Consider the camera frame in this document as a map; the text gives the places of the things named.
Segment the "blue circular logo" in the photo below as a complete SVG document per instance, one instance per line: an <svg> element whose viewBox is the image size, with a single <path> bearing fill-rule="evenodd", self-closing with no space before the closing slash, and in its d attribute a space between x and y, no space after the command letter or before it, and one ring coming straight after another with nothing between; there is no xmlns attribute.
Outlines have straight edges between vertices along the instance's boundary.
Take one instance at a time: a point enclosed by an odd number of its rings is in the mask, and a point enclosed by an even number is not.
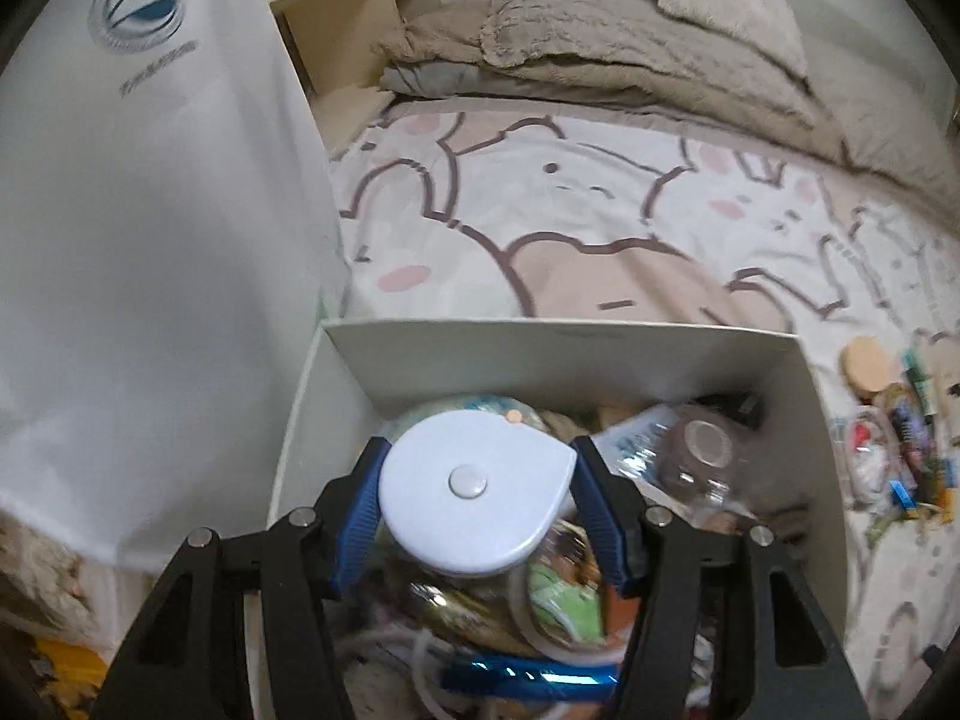
<svg viewBox="0 0 960 720"><path fill-rule="evenodd" d="M118 53L160 45L183 20L184 0L93 0L88 19L93 38Z"/></svg>

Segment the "white round button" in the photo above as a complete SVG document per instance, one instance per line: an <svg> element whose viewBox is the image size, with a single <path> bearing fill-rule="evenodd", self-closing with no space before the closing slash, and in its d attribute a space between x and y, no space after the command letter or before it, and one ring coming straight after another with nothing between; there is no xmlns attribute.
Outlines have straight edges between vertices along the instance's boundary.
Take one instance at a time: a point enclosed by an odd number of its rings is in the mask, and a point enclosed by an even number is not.
<svg viewBox="0 0 960 720"><path fill-rule="evenodd" d="M450 490L458 498L477 498L487 488L487 476L477 466L459 466L450 473Z"/></svg>

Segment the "white bag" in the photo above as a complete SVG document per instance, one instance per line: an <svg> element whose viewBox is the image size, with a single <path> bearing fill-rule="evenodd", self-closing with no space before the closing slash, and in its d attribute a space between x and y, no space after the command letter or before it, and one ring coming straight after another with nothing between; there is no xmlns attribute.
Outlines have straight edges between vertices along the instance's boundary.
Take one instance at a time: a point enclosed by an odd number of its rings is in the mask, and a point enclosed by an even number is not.
<svg viewBox="0 0 960 720"><path fill-rule="evenodd" d="M157 570L264 526L347 266L266 0L51 0L0 76L0 508Z"/></svg>

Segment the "pink cheek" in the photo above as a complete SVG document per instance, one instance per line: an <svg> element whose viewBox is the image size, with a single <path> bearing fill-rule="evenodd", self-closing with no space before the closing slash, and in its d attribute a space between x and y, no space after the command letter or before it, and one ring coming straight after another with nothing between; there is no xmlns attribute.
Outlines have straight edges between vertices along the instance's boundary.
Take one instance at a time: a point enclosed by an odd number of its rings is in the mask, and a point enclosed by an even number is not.
<svg viewBox="0 0 960 720"><path fill-rule="evenodd" d="M720 173L720 175L726 175L730 172L730 163L727 161L726 154L715 146L709 146L708 143L700 146L700 159L704 166L713 172Z"/></svg>
<svg viewBox="0 0 960 720"><path fill-rule="evenodd" d="M746 214L743 213L743 209L732 200L711 200L707 205L714 211L717 211L722 217L726 217L731 221L736 221L738 218L744 218L746 216Z"/></svg>
<svg viewBox="0 0 960 720"><path fill-rule="evenodd" d="M820 199L820 194L811 178L801 178L794 184L793 194L797 196L797 199L800 199L808 205L813 205L813 203Z"/></svg>
<svg viewBox="0 0 960 720"><path fill-rule="evenodd" d="M411 290L430 278L430 269L426 265L405 265L376 280L381 292L402 293Z"/></svg>
<svg viewBox="0 0 960 720"><path fill-rule="evenodd" d="M408 116L403 120L403 131L411 135L425 135L440 125L440 117L435 113L421 113Z"/></svg>

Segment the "blue gripper pad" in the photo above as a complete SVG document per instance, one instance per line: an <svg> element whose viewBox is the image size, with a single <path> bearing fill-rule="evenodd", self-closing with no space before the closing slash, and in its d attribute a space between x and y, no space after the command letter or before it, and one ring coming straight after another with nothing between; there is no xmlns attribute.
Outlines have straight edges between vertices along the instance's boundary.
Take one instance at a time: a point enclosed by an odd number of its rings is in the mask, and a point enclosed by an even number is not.
<svg viewBox="0 0 960 720"><path fill-rule="evenodd" d="M647 571L640 527L643 499L634 483L608 471L591 440L580 437L570 446L577 452L570 493L600 572L620 597L631 598Z"/></svg>
<svg viewBox="0 0 960 720"><path fill-rule="evenodd" d="M366 565L380 522L380 470L390 448L381 437L369 440L349 476L334 479L320 494L323 526L335 533L330 587L337 597L360 579Z"/></svg>

